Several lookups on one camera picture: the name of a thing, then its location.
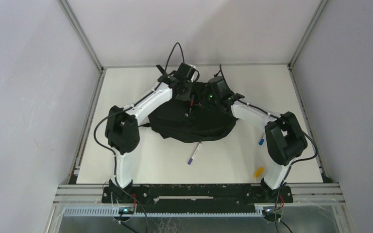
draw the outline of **black cable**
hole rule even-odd
[[[168,68],[168,63],[170,62],[170,58],[172,56],[172,53],[175,49],[176,46],[179,46],[179,49],[181,50],[181,55],[182,55],[182,62],[185,63],[185,58],[184,58],[184,52],[182,51],[182,47],[181,47],[181,44],[179,42],[176,42],[174,47],[172,47],[172,50],[171,50],[171,53],[170,53],[170,56],[168,57],[168,60],[167,60],[167,63],[165,64],[165,72],[167,71],[167,68]]]
[[[222,71],[222,65],[220,64],[220,72],[221,72],[221,76],[225,79],[225,76],[224,76],[224,73]]]
[[[156,86],[156,88],[154,88],[154,90],[156,91],[158,89],[158,87],[161,85],[161,83],[158,83],[158,85]],[[142,97],[140,100],[138,100],[135,104],[134,104],[134,107],[137,106],[139,103],[141,103],[142,101],[144,101],[144,99],[146,99],[148,96],[150,96],[151,94],[153,93],[153,91],[150,91],[148,94],[146,94],[144,97]]]
[[[214,77],[217,77],[220,74],[221,70],[219,70],[216,74],[214,74]]]
[[[279,199],[279,192],[281,191],[281,188],[282,188],[283,184],[280,184],[279,185],[279,188],[278,188],[278,193],[277,193],[277,200],[275,202],[275,207],[274,207],[274,219],[275,219],[275,228],[277,229],[277,233],[279,233],[279,229],[278,229],[278,223],[277,223],[277,218],[276,218],[276,212],[277,212],[277,205],[278,205],[278,199]]]
[[[160,82],[158,83],[158,85],[156,86],[156,88],[154,89],[154,91],[156,91],[156,90],[158,89],[158,87],[161,85],[161,83],[162,83],[162,81],[160,81]]]
[[[284,226],[286,226],[286,227],[288,228],[289,232],[294,233],[294,232],[291,231],[291,228],[289,228],[289,226],[288,226],[286,223],[284,223],[282,220],[279,220],[279,221],[280,221]]]
[[[100,145],[101,147],[103,147],[103,148],[105,148],[105,149],[107,149],[107,150],[112,151],[112,153],[113,153],[115,156],[116,156],[117,154],[115,153],[115,151],[114,151],[113,149],[111,149],[111,148],[105,146],[104,144],[102,144],[101,142],[98,141],[98,139],[96,138],[96,132],[97,132],[99,126],[100,126],[104,121],[106,121],[108,118],[113,117],[113,116],[116,116],[116,115],[119,115],[119,114],[122,114],[122,113],[125,113],[126,111],[131,110],[131,109],[132,109],[132,107],[129,107],[129,108],[125,109],[125,110],[122,110],[122,111],[119,111],[119,112],[117,112],[117,113],[111,114],[111,115],[105,117],[104,119],[102,119],[102,120],[101,120],[101,121],[100,121],[100,122],[95,126],[95,129],[94,129],[94,140],[95,140],[95,142],[96,142],[98,145]]]
[[[238,102],[242,103],[242,104],[247,104],[245,103],[244,101],[242,100],[238,100]],[[265,115],[268,115],[268,112],[265,111],[264,109],[260,108],[260,107],[257,107],[257,106],[254,106],[252,104],[248,104],[248,106],[252,107],[252,108],[255,108],[255,109],[258,109],[259,111],[263,112]]]
[[[196,82],[196,81],[198,81],[198,79],[199,79],[199,76],[200,76],[200,74],[199,74],[199,71],[198,70],[196,70],[196,72],[198,73],[197,74],[197,78],[194,80],[194,82]]]
[[[121,222],[121,225],[128,228],[130,231],[132,231],[133,233],[138,233],[134,228],[128,226],[128,224],[124,223],[124,222]]]

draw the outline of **black fabric bag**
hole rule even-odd
[[[190,101],[171,99],[149,114],[151,129],[163,138],[172,137],[185,143],[215,141],[226,137],[236,118],[207,104],[206,83],[193,83],[194,106],[188,117]]]

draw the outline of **white tabletop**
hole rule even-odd
[[[218,72],[218,66],[198,67],[200,81],[206,82]],[[271,111],[293,112],[304,131],[305,121],[285,65],[223,66],[229,87],[251,103]],[[92,137],[96,124],[108,115],[113,105],[122,107],[150,90],[160,73],[155,67],[110,68],[106,71],[101,94],[83,153],[77,183],[104,183],[113,174],[112,153],[97,145]],[[97,138],[107,145],[106,123]],[[139,128],[140,142],[135,151],[132,176],[134,183],[259,183],[266,174],[271,158],[267,146],[258,145],[263,130],[238,120],[225,138],[203,142],[191,165],[187,162],[197,143],[163,139],[150,128]],[[310,142],[301,158],[313,155]],[[263,166],[261,177],[254,172]],[[320,183],[316,160],[297,163],[287,178],[289,183]]]

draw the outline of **gray wall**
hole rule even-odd
[[[97,75],[57,1],[0,0],[0,232],[43,232]]]
[[[330,1],[295,75],[356,230],[373,232],[373,1]]]
[[[162,64],[176,41],[190,64],[287,63],[320,3],[68,1],[104,66]],[[176,49],[170,64],[179,64],[180,57]]]

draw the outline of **yellow marker cap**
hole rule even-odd
[[[260,176],[264,170],[265,169],[263,166],[258,168],[258,170],[254,173],[254,177],[257,178],[258,176]]]

